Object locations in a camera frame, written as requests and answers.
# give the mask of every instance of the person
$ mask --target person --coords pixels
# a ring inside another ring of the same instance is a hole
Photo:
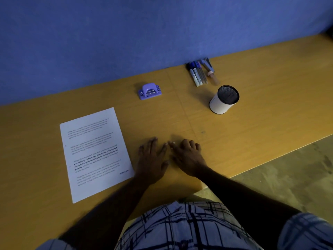
[[[135,176],[58,239],[37,249],[333,249],[333,227],[327,221],[214,172],[203,159],[201,146],[187,139],[180,146],[169,142],[172,159],[223,203],[174,202],[157,207],[137,218],[119,239],[145,190],[163,177],[167,146],[158,152],[157,138],[140,146]]]

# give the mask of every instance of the person's left hand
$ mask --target person's left hand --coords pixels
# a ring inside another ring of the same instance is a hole
[[[135,177],[140,178],[145,183],[151,185],[160,180],[169,165],[169,161],[163,161],[167,151],[167,143],[162,150],[157,153],[158,139],[151,138],[146,144],[139,148],[139,162],[135,171]]]

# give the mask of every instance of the blue wall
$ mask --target blue wall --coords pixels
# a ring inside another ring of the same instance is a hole
[[[0,0],[0,105],[317,34],[333,0]]]

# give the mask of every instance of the paper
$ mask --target paper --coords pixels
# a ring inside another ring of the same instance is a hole
[[[60,124],[73,203],[134,176],[114,108]]]

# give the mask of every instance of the white pen holder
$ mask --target white pen holder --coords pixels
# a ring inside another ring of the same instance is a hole
[[[229,85],[224,85],[219,88],[216,95],[209,102],[209,107],[216,114],[226,113],[232,105],[239,100],[238,91]]]

